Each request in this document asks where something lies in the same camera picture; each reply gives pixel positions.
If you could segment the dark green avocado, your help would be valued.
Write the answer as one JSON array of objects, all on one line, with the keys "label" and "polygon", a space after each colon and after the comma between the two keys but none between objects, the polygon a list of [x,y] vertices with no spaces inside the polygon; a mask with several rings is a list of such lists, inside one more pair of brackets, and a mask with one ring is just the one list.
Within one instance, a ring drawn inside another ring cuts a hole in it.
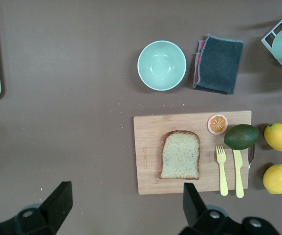
[{"label": "dark green avocado", "polygon": [[234,125],[226,131],[224,143],[232,150],[244,150],[254,145],[259,138],[257,127],[249,124]]}]

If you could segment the orange half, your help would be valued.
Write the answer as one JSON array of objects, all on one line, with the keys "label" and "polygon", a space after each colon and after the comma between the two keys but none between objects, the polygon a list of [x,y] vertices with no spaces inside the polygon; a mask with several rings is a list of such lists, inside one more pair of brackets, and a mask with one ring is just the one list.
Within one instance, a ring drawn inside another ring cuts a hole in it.
[{"label": "orange half", "polygon": [[207,129],[213,135],[223,134],[228,127],[228,119],[221,114],[212,115],[207,121]]}]

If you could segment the plain brown bread slice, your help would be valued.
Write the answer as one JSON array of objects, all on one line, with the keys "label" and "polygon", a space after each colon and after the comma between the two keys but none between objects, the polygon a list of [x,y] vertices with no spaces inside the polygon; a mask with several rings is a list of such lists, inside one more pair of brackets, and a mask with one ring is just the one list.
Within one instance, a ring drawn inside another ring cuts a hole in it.
[{"label": "plain brown bread slice", "polygon": [[187,130],[165,134],[159,179],[199,180],[200,139]]}]

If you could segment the yellow plastic fork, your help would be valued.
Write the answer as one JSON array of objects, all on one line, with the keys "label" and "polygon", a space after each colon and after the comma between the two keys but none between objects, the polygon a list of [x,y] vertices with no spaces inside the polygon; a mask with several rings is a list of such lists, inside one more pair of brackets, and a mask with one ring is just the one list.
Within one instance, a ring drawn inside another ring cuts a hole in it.
[{"label": "yellow plastic fork", "polygon": [[222,145],[216,146],[217,163],[219,165],[219,187],[222,196],[228,195],[228,185],[226,180],[224,164],[226,162],[226,154]]}]

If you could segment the small metal utensil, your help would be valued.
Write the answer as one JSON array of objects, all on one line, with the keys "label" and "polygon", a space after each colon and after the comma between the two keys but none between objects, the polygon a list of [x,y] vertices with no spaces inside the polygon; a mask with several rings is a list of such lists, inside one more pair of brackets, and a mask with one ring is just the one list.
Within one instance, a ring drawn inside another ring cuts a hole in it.
[{"label": "small metal utensil", "polygon": [[248,169],[249,170],[251,169],[251,165],[253,163],[254,156],[255,156],[255,145],[252,145],[248,149]]}]

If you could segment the pale green bowl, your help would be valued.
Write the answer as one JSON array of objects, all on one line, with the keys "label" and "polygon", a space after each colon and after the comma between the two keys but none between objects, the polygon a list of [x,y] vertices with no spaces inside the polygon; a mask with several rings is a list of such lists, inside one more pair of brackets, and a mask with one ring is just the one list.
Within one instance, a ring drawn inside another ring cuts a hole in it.
[{"label": "pale green bowl", "polygon": [[140,79],[155,91],[175,88],[184,78],[186,67],[186,58],[181,48],[165,40],[148,44],[137,61]]}]

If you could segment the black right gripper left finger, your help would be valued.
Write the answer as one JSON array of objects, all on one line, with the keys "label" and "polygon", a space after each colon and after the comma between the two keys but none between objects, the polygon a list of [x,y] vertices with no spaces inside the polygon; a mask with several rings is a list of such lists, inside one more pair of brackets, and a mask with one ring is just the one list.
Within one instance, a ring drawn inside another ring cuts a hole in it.
[{"label": "black right gripper left finger", "polygon": [[0,235],[56,235],[73,206],[72,183],[59,186],[37,207],[0,224]]}]

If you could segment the yellow plastic knife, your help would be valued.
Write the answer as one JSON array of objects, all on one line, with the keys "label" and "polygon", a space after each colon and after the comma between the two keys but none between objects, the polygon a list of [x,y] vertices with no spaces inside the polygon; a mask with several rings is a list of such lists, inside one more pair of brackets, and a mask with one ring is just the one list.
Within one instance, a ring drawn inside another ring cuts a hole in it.
[{"label": "yellow plastic knife", "polygon": [[233,156],[234,156],[234,163],[235,163],[235,181],[236,181],[236,196],[237,198],[243,198],[244,197],[244,189],[242,184],[242,178],[241,178],[241,167],[243,164],[241,152],[239,150],[233,150]]}]

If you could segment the wooden cutting board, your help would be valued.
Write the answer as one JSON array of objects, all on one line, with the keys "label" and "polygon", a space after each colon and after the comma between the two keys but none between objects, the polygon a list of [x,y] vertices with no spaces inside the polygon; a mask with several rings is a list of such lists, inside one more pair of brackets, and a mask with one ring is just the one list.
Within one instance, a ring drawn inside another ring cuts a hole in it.
[{"label": "wooden cutting board", "polygon": [[172,114],[134,117],[135,153],[138,192],[146,194],[182,193],[186,180],[159,179],[163,137],[173,130],[192,131],[200,139],[200,175],[192,180],[199,192],[219,190],[219,165],[216,146],[226,153],[224,164],[228,190],[235,190],[235,164],[232,150],[224,144],[224,135],[213,135],[207,129],[209,113]]}]

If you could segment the yellow lemon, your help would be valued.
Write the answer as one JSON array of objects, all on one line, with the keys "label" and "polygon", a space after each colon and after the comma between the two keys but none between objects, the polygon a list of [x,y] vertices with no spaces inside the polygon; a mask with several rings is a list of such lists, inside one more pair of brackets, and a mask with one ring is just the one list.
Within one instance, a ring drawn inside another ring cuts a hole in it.
[{"label": "yellow lemon", "polygon": [[282,152],[282,123],[271,123],[264,130],[265,141],[275,150]]},{"label": "yellow lemon", "polygon": [[265,171],[263,185],[270,194],[282,194],[282,164],[274,164]]}]

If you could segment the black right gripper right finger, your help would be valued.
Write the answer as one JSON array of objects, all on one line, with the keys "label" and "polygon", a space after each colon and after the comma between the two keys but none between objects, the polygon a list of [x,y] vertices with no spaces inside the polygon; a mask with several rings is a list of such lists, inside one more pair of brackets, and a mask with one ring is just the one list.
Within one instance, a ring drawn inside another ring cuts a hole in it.
[{"label": "black right gripper right finger", "polygon": [[246,217],[237,223],[223,212],[208,209],[192,183],[185,183],[183,210],[188,222],[179,235],[280,235],[268,221]]}]

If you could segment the folded dark grey cloth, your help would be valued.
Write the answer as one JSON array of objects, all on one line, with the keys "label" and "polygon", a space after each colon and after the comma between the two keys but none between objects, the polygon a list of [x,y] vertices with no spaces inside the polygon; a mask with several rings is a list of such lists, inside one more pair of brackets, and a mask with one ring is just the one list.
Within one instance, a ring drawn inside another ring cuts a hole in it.
[{"label": "folded dark grey cloth", "polygon": [[220,94],[233,94],[243,41],[209,34],[198,41],[193,88]]}]

